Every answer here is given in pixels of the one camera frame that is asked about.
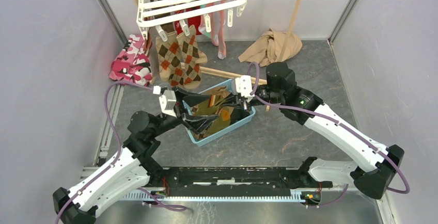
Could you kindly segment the green orange striped sock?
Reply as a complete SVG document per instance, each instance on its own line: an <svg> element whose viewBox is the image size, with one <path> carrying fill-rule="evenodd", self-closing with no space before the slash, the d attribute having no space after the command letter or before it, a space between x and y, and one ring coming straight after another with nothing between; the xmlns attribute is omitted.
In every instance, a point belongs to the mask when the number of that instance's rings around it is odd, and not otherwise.
<svg viewBox="0 0 438 224"><path fill-rule="evenodd" d="M224 92L212 95L209 100L206 100L191 108L192 115L204 116L204 115L218 115L217 110L220 106L216 106L216 102L229 96L230 92L225 90ZM231 125L231 115L218 115L218 118L212 123L212 125L204 130L200 134L193 133L194 137L201 140L205 137L211 136Z"/></svg>

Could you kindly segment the argyle patterned sock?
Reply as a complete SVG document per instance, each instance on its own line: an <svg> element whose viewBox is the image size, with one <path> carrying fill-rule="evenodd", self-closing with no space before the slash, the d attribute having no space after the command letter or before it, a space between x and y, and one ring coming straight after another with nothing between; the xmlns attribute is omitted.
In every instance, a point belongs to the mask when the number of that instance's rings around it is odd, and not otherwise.
<svg viewBox="0 0 438 224"><path fill-rule="evenodd" d="M157 37L155 48L158 54L159 75L162 81L171 86L183 86L184 72L181 67L181 54L177 40L177 32L167 33L167 40Z"/></svg>
<svg viewBox="0 0 438 224"><path fill-rule="evenodd" d="M208 61L206 54L199 49L196 35L196 27L191 25L189 27L189 35L181 33L177 36L179 49L184 61L183 86L186 89L195 89L200 85L202 76L200 66Z"/></svg>

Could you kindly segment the white plastic clip hanger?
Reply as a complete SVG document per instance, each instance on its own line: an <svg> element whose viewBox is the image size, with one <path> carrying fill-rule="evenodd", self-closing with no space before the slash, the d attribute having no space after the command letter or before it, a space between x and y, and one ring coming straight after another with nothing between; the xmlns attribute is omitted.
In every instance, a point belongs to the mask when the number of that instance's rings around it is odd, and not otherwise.
<svg viewBox="0 0 438 224"><path fill-rule="evenodd" d="M204 16L207 32L211 31L209 13L225 10L228 27L233 25L233 17L241 16L247 4L247 0L162 0L151 2L150 0L138 0L136 24L144 39L147 39L150 29L158 32L159 36L166 41L166 32L161 28L162 23L179 21L183 32L189 34L189 26L186 21L190 17ZM175 11L200 6L198 10L175 14ZM170 13L170 16L154 19L155 15Z"/></svg>

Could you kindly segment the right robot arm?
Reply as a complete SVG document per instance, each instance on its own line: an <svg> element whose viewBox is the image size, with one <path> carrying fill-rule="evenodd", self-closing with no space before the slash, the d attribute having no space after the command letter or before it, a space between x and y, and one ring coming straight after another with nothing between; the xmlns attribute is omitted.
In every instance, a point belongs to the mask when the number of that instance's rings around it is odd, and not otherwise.
<svg viewBox="0 0 438 224"><path fill-rule="evenodd" d="M410 192L399 168L404 157L401 147L379 143L342 119L315 93L298 86L295 72L286 63L268 65L267 82L262 85L258 64L252 62L250 66L256 70L255 78L245 74L231 80L233 102L238 107L278 108L286 118L322 135L351 158L349 162L309 158L309 166L298 173L303 186L325 181L352 184L373 199L381 199L388 190Z"/></svg>

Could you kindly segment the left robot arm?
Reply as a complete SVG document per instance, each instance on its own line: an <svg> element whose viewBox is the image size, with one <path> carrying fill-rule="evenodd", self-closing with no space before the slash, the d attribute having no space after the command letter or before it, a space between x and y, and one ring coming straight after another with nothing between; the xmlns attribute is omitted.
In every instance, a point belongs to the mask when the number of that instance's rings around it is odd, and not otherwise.
<svg viewBox="0 0 438 224"><path fill-rule="evenodd" d="M161 113L153 115L137 111L131 117L130 136L118 151L92 175L69 189L53 193L59 223L95 223L112 204L145 185L157 186L163 168L152 155L160 146L156 137L184 125L199 133L217 119L217 115L192 116L184 104L193 107L209 99L209 95L191 93L178 87L161 90Z"/></svg>

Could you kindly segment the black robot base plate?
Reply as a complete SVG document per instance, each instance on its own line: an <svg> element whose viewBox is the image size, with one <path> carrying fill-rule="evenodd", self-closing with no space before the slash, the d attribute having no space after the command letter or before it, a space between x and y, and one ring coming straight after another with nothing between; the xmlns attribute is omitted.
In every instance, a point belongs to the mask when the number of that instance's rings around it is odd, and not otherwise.
<svg viewBox="0 0 438 224"><path fill-rule="evenodd" d="M331 187L295 167L169 167L143 188L166 202L305 203Z"/></svg>

